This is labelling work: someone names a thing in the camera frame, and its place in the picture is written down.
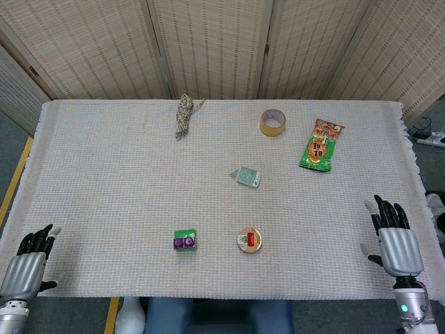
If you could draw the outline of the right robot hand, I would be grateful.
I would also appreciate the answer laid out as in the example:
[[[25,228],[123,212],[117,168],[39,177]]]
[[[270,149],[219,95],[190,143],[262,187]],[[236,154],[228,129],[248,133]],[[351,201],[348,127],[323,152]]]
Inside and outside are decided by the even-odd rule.
[[[368,244],[361,243],[365,258],[381,267],[394,278],[417,277],[424,270],[421,251],[414,231],[410,228],[405,210],[391,204],[379,195],[375,202],[366,200],[371,222],[378,238],[379,253],[374,253]]]

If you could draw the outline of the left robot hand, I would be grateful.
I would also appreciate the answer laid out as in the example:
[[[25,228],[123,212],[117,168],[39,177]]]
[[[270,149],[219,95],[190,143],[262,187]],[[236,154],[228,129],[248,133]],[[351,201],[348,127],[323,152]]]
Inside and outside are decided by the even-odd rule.
[[[1,298],[30,301],[40,292],[60,285],[65,277],[61,272],[56,279],[44,281],[47,260],[61,228],[52,224],[34,233],[27,234],[21,241],[17,254],[11,259],[3,282]]]

